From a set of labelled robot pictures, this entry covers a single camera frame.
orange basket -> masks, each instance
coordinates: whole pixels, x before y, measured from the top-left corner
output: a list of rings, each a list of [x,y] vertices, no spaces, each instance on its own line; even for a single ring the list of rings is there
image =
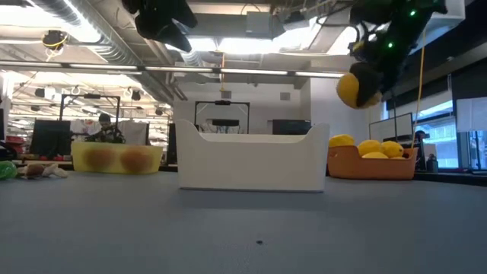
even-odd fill
[[[406,160],[364,159],[355,146],[328,149],[331,177],[357,180],[411,180],[414,177],[418,149],[405,148]]]

gray table surface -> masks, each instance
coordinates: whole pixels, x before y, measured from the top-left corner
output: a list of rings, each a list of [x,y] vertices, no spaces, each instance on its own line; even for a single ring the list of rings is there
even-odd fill
[[[325,186],[179,190],[172,173],[0,183],[0,273],[487,273],[487,188]]]

yellow bowl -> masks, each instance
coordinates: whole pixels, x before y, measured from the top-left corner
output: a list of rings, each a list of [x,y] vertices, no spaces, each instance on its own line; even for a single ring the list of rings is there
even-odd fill
[[[159,171],[162,147],[73,142],[71,154],[76,171],[151,174]]]

yellow fruit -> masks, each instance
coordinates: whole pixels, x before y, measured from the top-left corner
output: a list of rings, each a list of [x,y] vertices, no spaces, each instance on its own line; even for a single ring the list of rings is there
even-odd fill
[[[329,140],[328,146],[330,148],[334,148],[337,146],[354,145],[354,144],[355,144],[355,140],[353,139],[353,137],[351,137],[348,134],[340,134],[340,135],[333,136]]]
[[[380,143],[376,140],[365,140],[357,148],[358,154],[364,156],[371,152],[380,152]]]
[[[387,157],[394,158],[403,156],[404,148],[396,142],[387,141],[383,142],[382,145],[380,145],[380,151],[384,153]]]
[[[382,100],[382,93],[377,92],[371,99],[365,103],[362,107],[357,107],[357,97],[358,97],[358,88],[360,84],[358,79],[352,73],[347,73],[343,75],[338,84],[336,85],[336,93],[338,97],[342,100],[342,102],[353,108],[353,109],[365,109],[371,106],[374,106],[381,102]]]
[[[336,85],[336,93],[345,105],[358,109],[357,94],[358,94],[358,79],[352,73],[343,75]]]
[[[364,159],[388,159],[382,152],[371,152],[363,156]]]

green object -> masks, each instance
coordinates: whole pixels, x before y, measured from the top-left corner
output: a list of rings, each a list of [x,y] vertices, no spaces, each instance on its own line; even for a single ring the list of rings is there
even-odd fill
[[[0,161],[0,180],[7,180],[17,176],[17,167],[10,161]]]

